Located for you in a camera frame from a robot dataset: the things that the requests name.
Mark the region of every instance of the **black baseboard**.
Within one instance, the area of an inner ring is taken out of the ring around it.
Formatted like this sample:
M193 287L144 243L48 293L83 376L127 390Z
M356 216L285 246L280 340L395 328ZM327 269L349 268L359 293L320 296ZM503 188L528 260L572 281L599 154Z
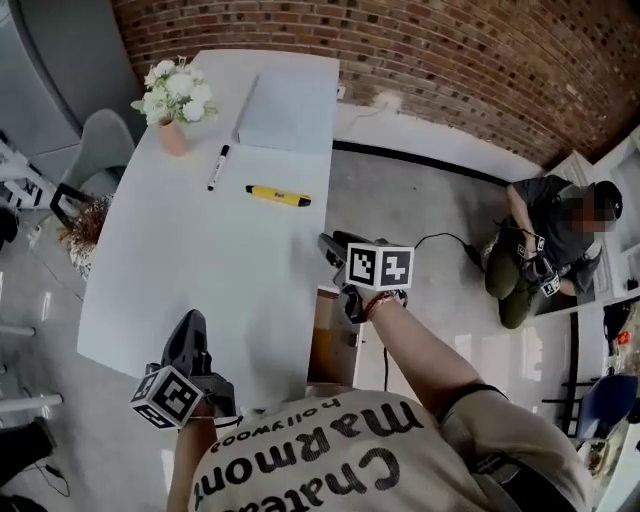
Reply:
M448 162L443 162L442 160L429 158L428 156L420 156L414 155L413 153L398 151L397 149L380 148L378 146L369 146L367 144L358 144L357 142L347 142L344 140L334 140L333 149L351 151L352 153L363 153L365 155L382 156L385 158L393 158L394 160L402 160L403 162L411 162L412 164L426 165L443 171L461 174L462 176L468 176L469 178L486 181L487 183L493 183L499 187L506 187L509 185L509 182L502 178L496 178L495 176L490 176L483 172L476 171L475 169L469 169L462 165L450 164Z

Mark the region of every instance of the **gray floor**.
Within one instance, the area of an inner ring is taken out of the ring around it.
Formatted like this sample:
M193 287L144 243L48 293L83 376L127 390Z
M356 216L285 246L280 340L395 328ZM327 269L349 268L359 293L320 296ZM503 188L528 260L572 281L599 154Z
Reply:
M451 231L482 246L495 231L492 220L503 215L502 197L499 187L471 178L335 152L327 229L401 244ZM51 512L164 510L165 473L175 439L130 413L133 378L76 353L84 283L57 241L57 221L42 222L39 237L34 237L38 220L41 216L23 214L18 239L0 252L0 318L37 329L33 338L2 338L0 362L10 372L0 377L0 389L7 397L19 386L33 394L62 393L64 404L45 413L59 445L53 461L69 479L72 497L58 496L37 471L16 477L3 492L28 496ZM420 247L410 309L517 403L536 408L541 397L556 394L566 360L567 318L538 319L517 331L502 329L482 274L456 241L443 237ZM358 384L378 389L381 346L375 334L367 331L366 338ZM390 389L410 394L395 367ZM1 419L9 426L32 416Z

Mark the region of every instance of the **bracelet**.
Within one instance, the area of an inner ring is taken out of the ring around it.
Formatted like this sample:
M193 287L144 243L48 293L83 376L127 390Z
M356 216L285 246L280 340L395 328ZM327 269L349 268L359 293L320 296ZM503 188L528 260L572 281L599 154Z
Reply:
M378 309L380 309L380 306L382 306L382 304L390 300L393 300L394 298L395 298L395 293L393 292L384 292L384 293L381 293L380 295L377 295L375 298L373 298L369 302L369 304L367 304L367 307L364 310L365 318L367 320L371 320L373 318L373 315L377 313Z

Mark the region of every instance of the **brick wall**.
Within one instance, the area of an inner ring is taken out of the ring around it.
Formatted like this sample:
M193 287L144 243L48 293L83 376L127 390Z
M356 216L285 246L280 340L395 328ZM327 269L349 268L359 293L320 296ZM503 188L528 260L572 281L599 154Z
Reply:
M403 113L545 166L600 157L640 110L626 0L112 1L139 76L207 48L337 57L345 101L396 91Z

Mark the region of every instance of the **flower vase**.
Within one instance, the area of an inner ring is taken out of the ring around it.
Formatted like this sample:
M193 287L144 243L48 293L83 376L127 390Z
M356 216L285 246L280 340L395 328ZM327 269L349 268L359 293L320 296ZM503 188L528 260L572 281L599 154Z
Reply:
M187 139L176 121L160 124L160 141L164 150L173 156L184 156L187 154Z

